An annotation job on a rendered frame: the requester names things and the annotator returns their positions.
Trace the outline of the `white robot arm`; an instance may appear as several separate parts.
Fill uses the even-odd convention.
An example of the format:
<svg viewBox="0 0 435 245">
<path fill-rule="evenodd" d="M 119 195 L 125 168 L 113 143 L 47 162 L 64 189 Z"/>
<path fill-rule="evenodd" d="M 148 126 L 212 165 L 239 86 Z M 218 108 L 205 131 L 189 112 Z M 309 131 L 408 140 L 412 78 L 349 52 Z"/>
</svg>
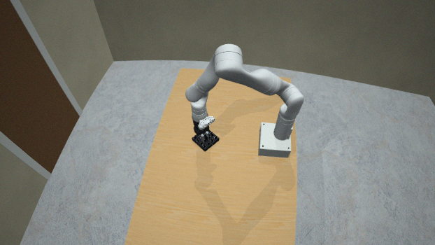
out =
<svg viewBox="0 0 435 245">
<path fill-rule="evenodd" d="M 277 94 L 285 104 L 280 107 L 273 134 L 281 141 L 290 138 L 294 121 L 304 102 L 304 96 L 293 84 L 281 80 L 266 69 L 247 72 L 243 68 L 241 49 L 233 44 L 225 44 L 217 48 L 205 71 L 195 83 L 187 88 L 185 96 L 191 102 L 193 114 L 202 115 L 206 112 L 208 93 L 216 86 L 220 78 L 245 85 L 265 95 Z"/>
</svg>

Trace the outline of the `black knob box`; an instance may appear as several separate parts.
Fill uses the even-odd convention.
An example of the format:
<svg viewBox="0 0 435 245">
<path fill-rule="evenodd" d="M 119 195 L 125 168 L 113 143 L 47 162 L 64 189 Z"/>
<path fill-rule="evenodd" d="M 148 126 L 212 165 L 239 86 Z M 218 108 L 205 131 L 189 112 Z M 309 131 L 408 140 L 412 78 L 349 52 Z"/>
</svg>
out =
<svg viewBox="0 0 435 245">
<path fill-rule="evenodd" d="M 205 143 L 203 143 L 203 141 L 201 140 L 201 135 L 199 136 L 195 135 L 192 137 L 193 142 L 196 143 L 204 151 L 207 151 L 211 146 L 213 146 L 215 143 L 217 143 L 220 140 L 219 137 L 217 137 L 210 130 L 208 130 L 208 132 L 209 132 L 208 141 L 206 140 L 205 133 L 203 133 Z"/>
</svg>

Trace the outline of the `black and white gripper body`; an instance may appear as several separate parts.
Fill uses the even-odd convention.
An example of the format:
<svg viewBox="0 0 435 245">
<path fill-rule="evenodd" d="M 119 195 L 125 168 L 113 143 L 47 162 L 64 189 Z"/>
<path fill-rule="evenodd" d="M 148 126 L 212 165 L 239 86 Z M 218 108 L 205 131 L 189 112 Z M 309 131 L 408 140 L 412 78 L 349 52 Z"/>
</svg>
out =
<svg viewBox="0 0 435 245">
<path fill-rule="evenodd" d="M 195 115 L 192 112 L 192 119 L 194 123 L 194 132 L 197 136 L 207 132 L 209 130 L 209 125 L 215 121 L 213 116 L 208 116 L 207 109 L 202 115 Z"/>
</svg>

